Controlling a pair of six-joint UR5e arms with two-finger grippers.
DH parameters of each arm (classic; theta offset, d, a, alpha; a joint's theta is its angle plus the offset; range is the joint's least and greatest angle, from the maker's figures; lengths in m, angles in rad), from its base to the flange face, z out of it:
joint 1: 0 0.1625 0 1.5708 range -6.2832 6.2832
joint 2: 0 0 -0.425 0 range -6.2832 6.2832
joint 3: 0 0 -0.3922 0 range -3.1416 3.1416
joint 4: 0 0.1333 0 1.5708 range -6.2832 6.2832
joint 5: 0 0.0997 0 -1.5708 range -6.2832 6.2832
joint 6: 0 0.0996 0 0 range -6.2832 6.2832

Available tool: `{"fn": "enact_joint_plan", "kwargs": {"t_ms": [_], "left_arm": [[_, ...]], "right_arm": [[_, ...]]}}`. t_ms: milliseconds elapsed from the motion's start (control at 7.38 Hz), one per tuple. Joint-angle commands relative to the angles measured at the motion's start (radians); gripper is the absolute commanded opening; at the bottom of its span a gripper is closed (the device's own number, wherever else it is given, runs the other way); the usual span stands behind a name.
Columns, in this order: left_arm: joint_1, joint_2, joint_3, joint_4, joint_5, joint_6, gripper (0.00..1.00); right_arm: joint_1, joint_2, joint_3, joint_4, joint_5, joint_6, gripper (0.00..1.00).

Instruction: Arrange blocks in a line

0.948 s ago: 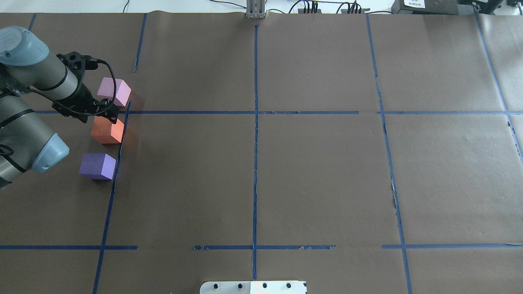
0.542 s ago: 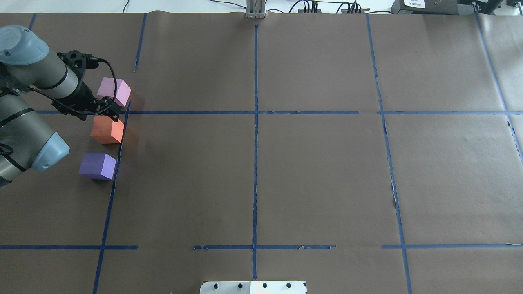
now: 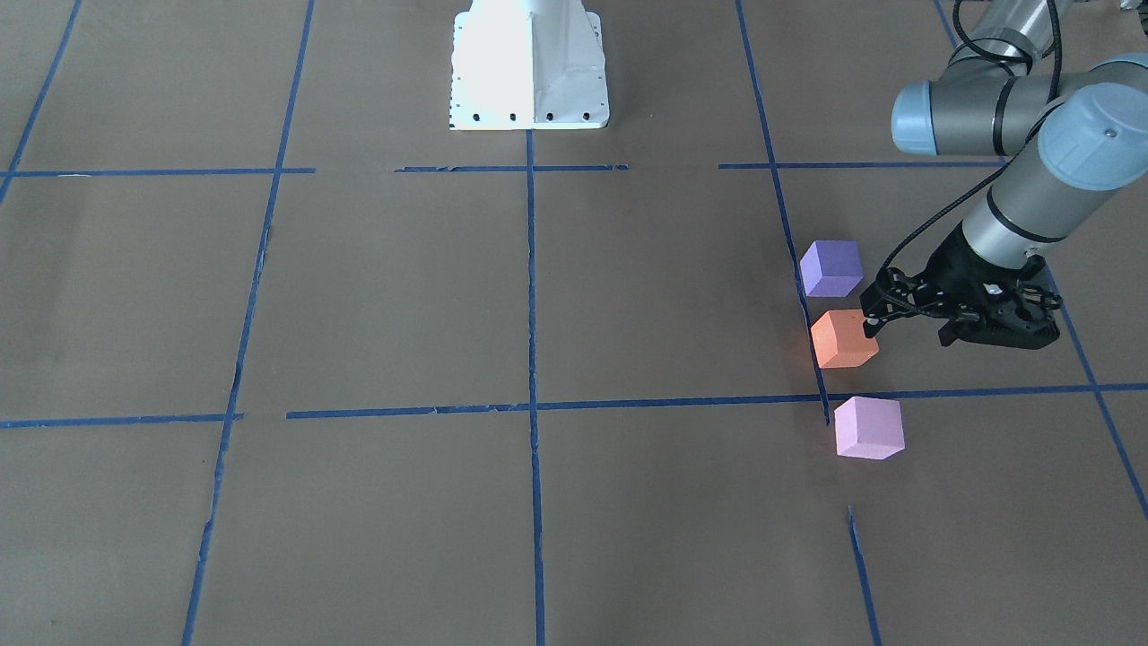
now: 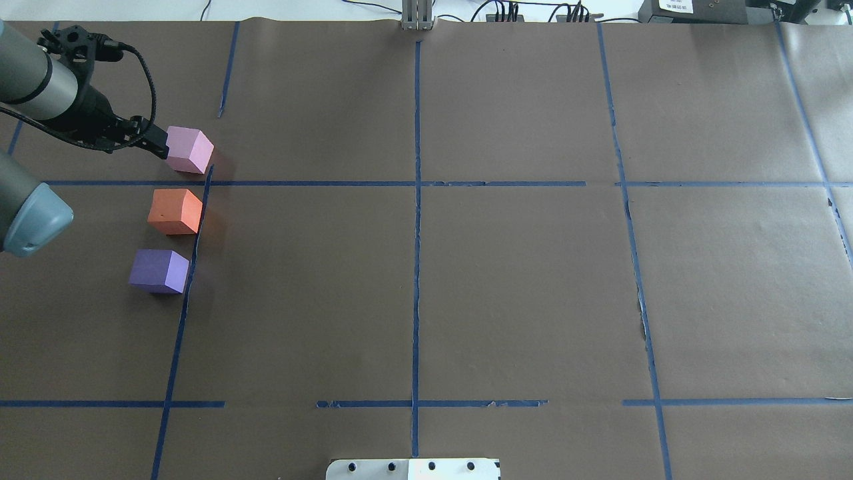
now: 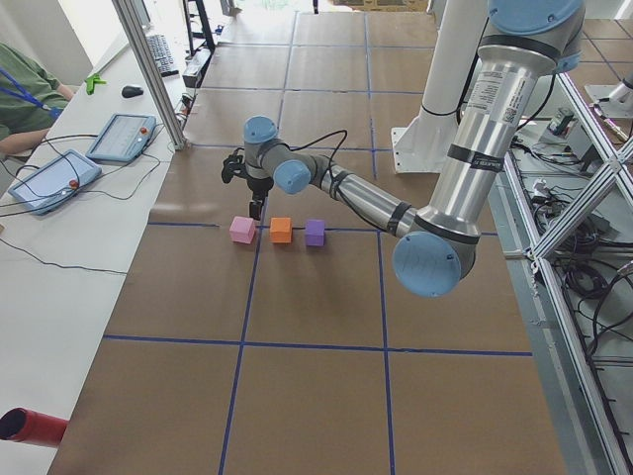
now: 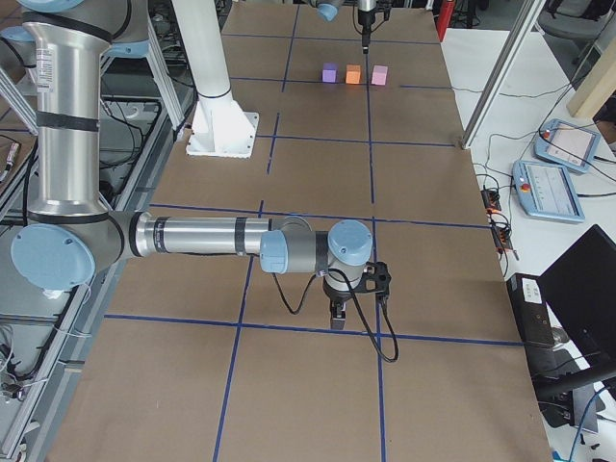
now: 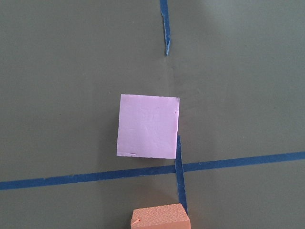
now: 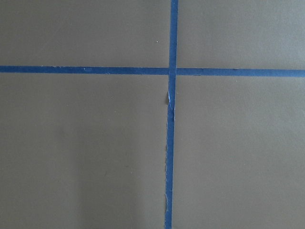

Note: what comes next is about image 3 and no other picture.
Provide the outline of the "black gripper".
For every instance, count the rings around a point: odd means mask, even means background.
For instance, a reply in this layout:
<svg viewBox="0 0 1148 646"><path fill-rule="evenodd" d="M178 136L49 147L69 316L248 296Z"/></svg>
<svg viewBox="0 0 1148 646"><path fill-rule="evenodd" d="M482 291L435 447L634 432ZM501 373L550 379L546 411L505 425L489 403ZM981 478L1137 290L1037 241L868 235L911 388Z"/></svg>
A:
<svg viewBox="0 0 1148 646"><path fill-rule="evenodd" d="M943 295L938 342L1042 349L1058 340L1057 311L1063 298L1052 286L1041 255L1022 258L1022 268L984 260L957 225L931 254L924 279Z"/></svg>

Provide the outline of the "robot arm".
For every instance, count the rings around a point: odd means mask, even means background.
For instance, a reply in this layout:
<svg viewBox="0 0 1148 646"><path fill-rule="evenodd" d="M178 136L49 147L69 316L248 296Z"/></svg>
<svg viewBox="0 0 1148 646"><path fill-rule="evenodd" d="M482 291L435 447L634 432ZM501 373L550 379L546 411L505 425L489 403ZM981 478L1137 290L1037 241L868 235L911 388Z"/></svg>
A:
<svg viewBox="0 0 1148 646"><path fill-rule="evenodd" d="M1041 349L1058 338L1047 255L1145 176L1145 53L1063 70L1066 1L993 1L934 81L905 87L891 132L910 154L992 155L1004 165L963 197L971 212L921 273L882 262L860 302L864 335L898 319L938 319L956 342Z"/></svg>

